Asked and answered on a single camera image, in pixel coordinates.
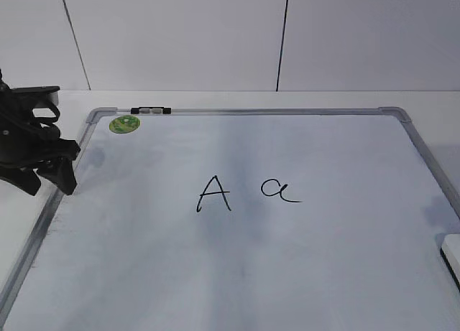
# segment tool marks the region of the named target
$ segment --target whiteboard surface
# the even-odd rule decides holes
[[[396,118],[111,119],[6,331],[460,330],[439,255],[460,221]],[[231,211],[197,213],[215,174]],[[302,202],[265,197],[271,178]]]

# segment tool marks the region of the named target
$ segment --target whiteboard frame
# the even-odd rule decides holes
[[[131,109],[120,108],[96,108],[90,112],[86,119],[86,124],[79,136],[78,143],[81,152],[75,161],[74,169],[83,156],[91,135],[102,117],[117,116],[126,114],[136,114],[137,116],[192,116],[192,115],[209,115],[209,116],[245,116],[245,115],[318,115],[318,116],[394,116],[405,129],[414,147],[422,156],[426,166],[431,171],[439,187],[442,189],[447,200],[451,204],[455,213],[460,219],[460,197],[454,186],[441,169],[426,143],[421,138],[413,125],[409,115],[404,109],[399,107],[380,107],[380,108],[271,108],[271,109],[173,109],[164,107],[138,107]],[[3,290],[0,293],[0,330],[6,322],[8,314],[13,306],[22,283],[36,257],[43,239],[47,235],[47,230],[55,216],[56,210],[63,198],[63,193],[55,188],[49,196],[40,216],[35,223],[32,232],[27,239],[19,258],[17,259],[11,273],[6,281]]]

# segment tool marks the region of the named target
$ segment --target white table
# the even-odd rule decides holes
[[[460,187],[460,92],[128,92],[62,91],[58,126],[76,139],[88,113],[97,107],[171,108],[376,108],[399,106]],[[19,255],[47,196],[44,182],[36,197],[0,182],[0,287]]]

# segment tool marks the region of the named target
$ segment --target green magnet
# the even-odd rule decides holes
[[[110,122],[109,129],[115,134],[128,134],[133,132],[141,125],[139,118],[134,116],[121,116]]]

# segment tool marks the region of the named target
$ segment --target white wall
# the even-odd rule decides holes
[[[285,0],[66,0],[93,89],[275,90]]]
[[[280,90],[460,90],[460,0],[289,0]]]
[[[0,0],[0,69],[11,87],[88,89],[62,0]]]
[[[275,90],[286,0],[66,0],[92,89]],[[86,89],[62,0],[0,0],[13,86]],[[289,0],[280,90],[460,90],[460,0]]]

